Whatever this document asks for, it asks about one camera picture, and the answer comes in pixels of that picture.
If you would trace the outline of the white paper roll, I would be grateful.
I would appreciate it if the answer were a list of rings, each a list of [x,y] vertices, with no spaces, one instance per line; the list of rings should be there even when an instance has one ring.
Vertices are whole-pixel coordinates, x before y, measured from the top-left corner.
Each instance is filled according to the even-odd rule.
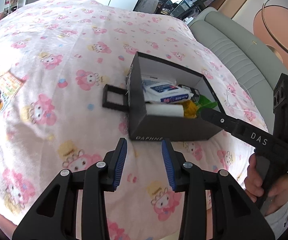
[[[146,112],[148,115],[156,116],[170,116],[181,118],[184,116],[184,108],[182,105],[147,103]]]

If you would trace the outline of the white blue wet wipes pack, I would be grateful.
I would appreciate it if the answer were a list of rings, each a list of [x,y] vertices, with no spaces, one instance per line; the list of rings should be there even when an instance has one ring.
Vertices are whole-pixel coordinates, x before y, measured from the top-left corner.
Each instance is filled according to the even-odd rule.
[[[147,75],[141,76],[141,86],[145,102],[150,103],[182,103],[193,96],[189,90],[177,86],[174,82]]]

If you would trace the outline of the green yellow toy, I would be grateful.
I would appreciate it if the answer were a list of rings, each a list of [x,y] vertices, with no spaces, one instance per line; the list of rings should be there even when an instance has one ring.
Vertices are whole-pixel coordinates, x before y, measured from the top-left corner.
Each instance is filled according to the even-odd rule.
[[[211,101],[204,95],[198,95],[192,97],[191,100],[187,100],[181,103],[184,109],[184,118],[194,119],[200,114],[200,111],[205,108],[213,109],[218,106],[216,101]]]

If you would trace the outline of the grey upholstered headboard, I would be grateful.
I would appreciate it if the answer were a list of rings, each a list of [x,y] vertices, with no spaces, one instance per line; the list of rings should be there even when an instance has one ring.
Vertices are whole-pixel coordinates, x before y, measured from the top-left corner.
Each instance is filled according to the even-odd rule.
[[[273,90],[287,68],[247,29],[209,7],[189,25],[194,38],[211,50],[251,97],[269,132],[273,131]]]

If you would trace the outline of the black cardboard shoe box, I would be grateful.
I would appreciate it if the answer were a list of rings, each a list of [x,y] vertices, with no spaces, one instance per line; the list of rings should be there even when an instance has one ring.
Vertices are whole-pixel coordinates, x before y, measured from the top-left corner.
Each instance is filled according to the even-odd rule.
[[[142,78],[145,75],[193,88],[198,95],[216,102],[216,111],[225,112],[206,76],[171,61],[137,52],[133,58],[127,82],[130,139],[161,141],[166,138],[171,141],[201,141],[210,139],[222,130],[199,116],[187,119],[148,113],[142,88]]]

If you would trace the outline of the pink cartoon print blanket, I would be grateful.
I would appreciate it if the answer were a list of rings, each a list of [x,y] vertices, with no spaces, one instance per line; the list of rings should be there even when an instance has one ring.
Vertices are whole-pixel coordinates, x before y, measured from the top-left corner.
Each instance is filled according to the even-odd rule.
[[[226,114],[267,129],[227,65],[170,16],[94,0],[40,0],[0,21],[0,214],[19,224],[64,168],[80,171],[128,137],[125,114],[102,107],[147,53],[204,74]]]

